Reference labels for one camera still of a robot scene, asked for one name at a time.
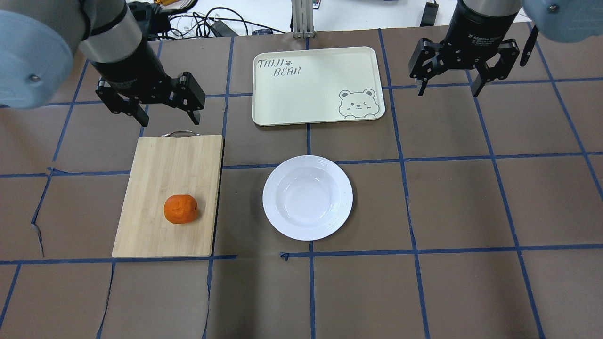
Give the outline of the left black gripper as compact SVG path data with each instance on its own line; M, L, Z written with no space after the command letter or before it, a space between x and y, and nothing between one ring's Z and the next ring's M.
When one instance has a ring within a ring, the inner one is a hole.
M111 113L124 113L147 127L149 116L142 105L167 105L200 124L204 90L190 72L170 77L150 45L138 45L131 56L115 63L97 62L96 70L101 77L96 94Z

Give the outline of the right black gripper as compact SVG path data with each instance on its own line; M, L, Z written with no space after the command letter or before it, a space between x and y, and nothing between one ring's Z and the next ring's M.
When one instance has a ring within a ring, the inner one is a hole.
M471 85L474 98L487 83L506 79L520 54L517 42L506 38L512 23L453 19L443 40L420 38L408 63L418 95L424 95L430 79L450 70L477 70Z

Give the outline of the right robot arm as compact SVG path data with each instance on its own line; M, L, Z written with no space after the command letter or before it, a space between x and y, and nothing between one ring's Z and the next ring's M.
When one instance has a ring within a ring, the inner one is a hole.
M506 38L521 9L533 23L523 49ZM525 66L539 34L575 43L602 32L600 0L459 0L442 41L424 37L418 41L408 64L409 76L423 95L433 77L475 69L478 75L471 91L476 97L485 84L506 79L517 60Z

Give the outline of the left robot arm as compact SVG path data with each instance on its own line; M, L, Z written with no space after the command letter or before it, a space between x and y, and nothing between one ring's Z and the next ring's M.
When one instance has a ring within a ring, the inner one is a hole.
M166 73L124 0L3 0L0 30L3 105L49 103L81 51L99 73L95 92L112 113L146 127L142 105L167 105L200 124L204 91L190 72Z

